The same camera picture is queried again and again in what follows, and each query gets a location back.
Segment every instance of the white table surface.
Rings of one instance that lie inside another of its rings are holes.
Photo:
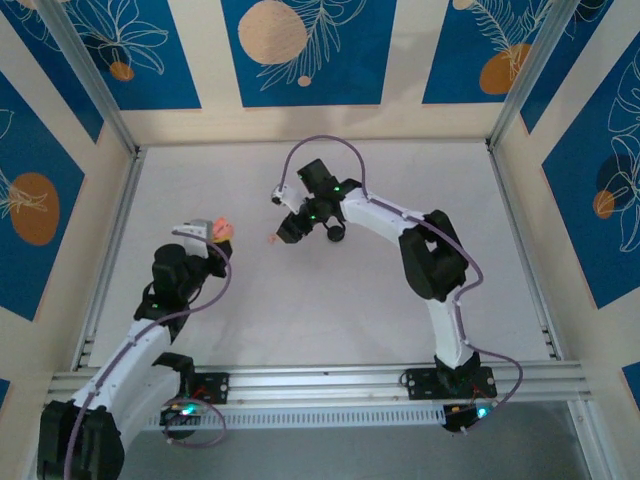
[[[464,296],[467,333],[479,347],[520,360],[548,359],[486,147],[482,143],[358,141],[369,190],[425,213],[444,210],[486,274]],[[215,306],[190,317],[172,351],[199,365],[324,365],[432,361],[426,306],[404,278],[399,251],[357,225],[339,244],[321,227],[299,244],[269,245],[287,211],[270,201],[291,143],[150,148],[93,347],[100,366],[124,338],[154,251],[180,239],[174,225],[227,216],[236,228],[233,281]],[[322,158],[342,180],[359,179],[344,146],[315,142],[296,170]],[[471,269],[469,279],[474,278]],[[223,280],[208,280],[196,305]]]

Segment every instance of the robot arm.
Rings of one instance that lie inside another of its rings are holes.
[[[211,239],[212,227],[210,221],[194,220],[174,231]],[[231,256],[228,241],[218,246]],[[38,444],[40,479],[64,478],[71,429],[89,398],[93,397],[76,441],[72,478],[108,480],[119,476],[125,452],[146,420],[160,412],[168,400],[193,394],[193,360],[166,353],[188,314],[161,327],[150,326],[168,314],[187,311],[189,299],[209,275],[226,276],[225,262],[206,243],[186,238],[184,246],[168,244],[156,250],[152,272],[153,282],[144,290],[135,321],[116,353],[69,402],[54,401],[45,407]],[[139,337],[145,329],[148,332]],[[97,392],[96,384],[107,372],[108,378]]]
[[[466,281],[468,262],[447,242],[409,220],[424,219],[459,243],[447,215],[438,210],[428,215],[406,210],[371,194],[367,198],[360,182],[353,179],[338,182],[319,159],[299,170],[298,176],[313,196],[304,198],[289,185],[284,185],[282,190],[276,187],[272,201],[291,210],[277,235],[285,243],[297,243],[315,225],[322,224],[329,238],[339,241],[344,237],[345,224],[355,223],[396,245],[400,249],[407,283],[424,299],[429,310],[440,381],[451,391],[460,389],[462,382],[480,367],[478,354],[462,339],[451,301]],[[403,215],[396,215],[371,199],[380,200]],[[338,225],[329,227],[327,223],[332,218]]]

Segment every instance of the white line leaf drawing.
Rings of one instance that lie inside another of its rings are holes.
[[[629,196],[626,205],[616,209],[620,212],[620,252],[629,253],[640,245],[640,235],[638,235],[638,221],[640,220],[640,185],[638,184],[638,173],[640,171],[640,141],[632,135],[617,135],[611,140],[611,147],[616,154],[618,171],[607,183],[618,183],[624,185],[628,190],[618,193],[618,188],[614,195],[618,197]],[[630,162],[623,161],[622,158],[631,159]]]
[[[44,22],[38,12],[32,8],[29,8],[18,0],[2,0],[11,13],[22,23],[22,26],[26,32],[39,42],[44,43],[51,50],[56,52],[60,51],[58,44],[51,36],[49,29],[45,26]]]
[[[622,231],[622,253],[633,252],[640,245],[638,224],[640,224],[640,204],[634,203],[635,208],[625,209],[620,215],[620,230]]]
[[[307,31],[304,49],[291,60],[275,64],[262,65],[258,78],[264,78],[260,91],[285,81],[287,85],[300,78],[309,81],[331,61],[332,51],[340,53],[341,40],[338,27],[346,25],[364,9],[367,0],[359,0],[350,15],[345,15],[346,6],[353,0],[278,0],[291,9],[302,20]]]
[[[565,27],[564,33],[573,40],[575,38],[576,30],[578,29],[578,24],[598,21],[602,12],[605,10],[607,3],[609,3],[609,0],[599,0],[599,3],[592,5],[591,3],[585,3],[584,0],[582,0],[576,7],[573,17]]]
[[[473,0],[468,10],[476,17],[480,33],[489,38],[496,52],[509,59],[510,77],[513,80],[522,64],[522,48],[537,32],[549,14],[552,1],[541,0],[536,7],[529,0],[525,11],[516,16],[509,0]]]
[[[35,10],[17,0],[2,1],[31,36],[59,51]],[[70,0],[62,5],[85,47],[96,54],[92,55],[94,61],[103,64],[99,68],[109,70],[120,62],[130,68],[139,66],[158,75],[164,73],[162,58],[153,49],[167,42],[169,31],[139,20],[138,0]]]
[[[640,127],[640,50],[627,65],[611,105],[609,131],[614,134],[634,134]]]
[[[9,132],[13,115],[14,112],[11,110],[0,109],[0,140]],[[46,193],[38,196],[29,195],[14,187],[0,169],[0,218],[5,218],[13,209],[19,212],[21,207],[46,212],[47,207],[44,205],[46,198]]]

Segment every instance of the black mounting bracket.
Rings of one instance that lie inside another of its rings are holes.
[[[229,374],[225,372],[196,373],[193,398],[211,405],[226,405],[229,397]]]
[[[409,400],[471,400],[473,398],[495,398],[498,395],[493,371],[489,367],[480,367],[470,380],[455,391],[448,389],[440,381],[439,369],[410,368],[400,378],[407,389]]]

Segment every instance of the purple cable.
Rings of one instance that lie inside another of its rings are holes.
[[[73,450],[74,450],[74,448],[76,446],[76,442],[78,440],[78,433],[80,432],[80,426],[82,424],[82,420],[84,419],[84,416],[87,413],[89,405],[91,405],[91,402],[96,397],[97,393],[100,391],[100,388],[102,387],[102,385],[104,385],[104,382],[107,380],[109,375],[111,375],[111,372],[113,372],[113,370],[116,368],[118,363],[120,363],[120,361],[124,358],[124,356],[131,349],[131,347],[133,347],[136,344],[136,342],[138,342],[142,337],[144,337],[151,329],[153,329],[153,328],[155,328],[157,326],[160,326],[160,325],[168,322],[169,320],[173,320],[174,318],[182,317],[184,315],[191,315],[193,313],[197,313],[197,312],[200,312],[200,311],[202,311],[202,310],[204,310],[206,308],[209,308],[214,303],[216,303],[218,300],[220,300],[222,298],[222,296],[225,294],[225,292],[229,288],[229,284],[231,283],[231,273],[232,273],[231,272],[231,263],[229,262],[229,257],[227,257],[227,254],[224,253],[224,251],[220,247],[218,247],[215,243],[210,242],[207,239],[204,239],[202,237],[198,237],[197,235],[192,235],[191,233],[178,232],[176,230],[172,231],[171,233],[173,235],[177,235],[179,237],[188,237],[188,238],[193,238],[193,239],[196,239],[196,240],[200,240],[200,241],[206,243],[209,247],[213,248],[216,251],[216,253],[218,253],[218,255],[220,255],[220,257],[222,257],[222,259],[225,262],[225,265],[227,266],[227,278],[226,278],[226,281],[224,283],[224,286],[222,287],[222,290],[220,290],[220,292],[214,298],[209,300],[207,303],[205,303],[203,305],[200,305],[199,307],[192,308],[190,310],[184,310],[184,311],[181,311],[181,312],[176,312],[176,313],[171,313],[169,315],[165,315],[164,317],[156,320],[154,323],[149,324],[147,327],[142,329],[140,331],[140,333],[138,333],[134,337],[133,342],[127,343],[122,348],[122,350],[120,350],[118,352],[118,354],[114,357],[113,361],[107,366],[107,368],[105,369],[104,373],[102,375],[100,375],[100,377],[96,381],[96,384],[94,386],[94,391],[89,393],[89,395],[87,395],[87,398],[84,401],[84,403],[82,404],[82,407],[80,407],[80,411],[78,412],[78,416],[76,417],[76,421],[73,424],[73,428],[71,429],[71,436],[69,437],[69,444],[67,446],[67,453],[66,453],[65,458],[64,458],[64,480],[72,480],[71,479],[71,463],[73,462]]]
[[[362,154],[358,151],[358,149],[351,144],[349,141],[345,140],[344,138],[340,138],[340,137],[336,137],[334,135],[314,135],[312,137],[308,137],[305,138],[303,140],[300,140],[298,143],[296,143],[294,145],[294,147],[291,149],[291,151],[289,152],[289,154],[287,155],[287,159],[284,162],[284,169],[282,171],[282,179],[280,180],[280,186],[279,186],[279,190],[282,190],[282,187],[284,186],[284,181],[285,178],[287,176],[287,170],[289,169],[289,163],[291,163],[291,158],[293,157],[293,154],[295,153],[296,150],[298,150],[298,148],[300,148],[302,145],[304,145],[305,143],[309,143],[312,142],[314,140],[320,140],[320,139],[326,139],[326,140],[335,140],[336,142],[342,143],[343,145],[347,146],[358,158],[358,161],[360,162],[360,168],[362,170],[362,193],[364,194],[364,196],[367,198],[368,201],[370,201],[371,203],[373,203],[374,205],[378,205],[379,207],[382,207],[386,210],[389,210],[390,212],[402,217],[404,215],[404,212],[393,207],[392,205],[389,205],[377,198],[372,198],[369,195],[369,192],[367,191],[367,187],[366,187],[366,176],[367,176],[367,169],[366,166],[364,164],[364,159],[362,158]],[[476,279],[475,282],[470,283],[469,285],[466,285],[464,287],[462,287],[460,290],[458,290],[456,292],[456,294],[453,297],[453,303],[454,303],[454,312],[455,312],[455,320],[456,320],[456,324],[458,325],[458,329],[460,330],[460,337],[462,339],[462,342],[467,345],[471,350],[474,350],[476,352],[478,352],[479,354],[482,355],[489,355],[491,357],[494,358],[499,358],[500,360],[504,360],[507,362],[512,363],[517,369],[518,369],[518,380],[516,380],[515,385],[513,386],[513,388],[509,391],[509,393],[507,393],[504,398],[502,400],[500,400],[500,402],[498,402],[498,404],[494,407],[494,411],[504,405],[511,397],[513,397],[513,395],[516,393],[516,391],[518,390],[518,388],[520,388],[520,385],[522,385],[522,379],[524,378],[524,370],[522,368],[522,365],[520,365],[520,363],[507,356],[507,355],[503,355],[501,353],[495,353],[495,352],[490,352],[488,350],[484,350],[481,348],[476,347],[475,345],[473,345],[471,342],[469,342],[469,339],[467,338],[467,334],[464,330],[464,324],[462,323],[462,309],[460,307],[460,298],[467,293],[469,290],[472,290],[478,286],[480,286],[483,282],[484,282],[484,274],[482,273],[482,269],[480,268],[480,265],[478,265],[478,263],[473,259],[473,257],[471,257],[471,255],[462,247],[462,245],[460,245],[458,242],[456,242],[453,238],[451,238],[449,235],[447,235],[445,232],[443,232],[442,230],[440,230],[437,227],[434,227],[433,225],[425,222],[423,219],[421,218],[415,218],[413,216],[407,216],[407,219],[412,221],[412,222],[416,222],[420,225],[422,225],[423,227],[427,228],[428,230],[430,230],[431,232],[435,233],[436,235],[438,235],[440,238],[442,238],[445,242],[447,242],[449,245],[451,245],[451,247],[453,247],[460,255],[462,255],[464,257],[465,260],[467,260],[469,262],[469,265],[471,265],[471,267],[475,270],[476,275],[478,276],[478,278]]]
[[[220,419],[220,423],[222,424],[222,432],[216,438],[214,438],[213,440],[210,440],[208,442],[203,442],[203,443],[177,442],[173,438],[169,437],[169,426],[170,426],[170,424],[172,423],[172,421],[174,419],[180,418],[179,416],[175,416],[175,417],[173,417],[171,420],[169,420],[167,422],[167,424],[165,425],[164,430],[163,430],[164,436],[167,439],[167,442],[169,443],[169,445],[176,445],[178,447],[196,448],[196,449],[210,448],[210,447],[213,447],[214,445],[217,445],[218,443],[220,443],[224,439],[224,437],[227,435],[227,422],[224,419],[224,415],[222,414],[222,412],[220,412],[220,410],[218,410],[216,407],[214,407],[210,403],[203,402],[202,400],[199,400],[197,398],[174,398],[173,400],[169,400],[167,403],[165,403],[165,406],[168,407],[169,405],[181,404],[181,403],[182,404],[184,404],[184,403],[195,403],[197,405],[200,405],[202,407],[206,407],[209,410],[211,410]]]

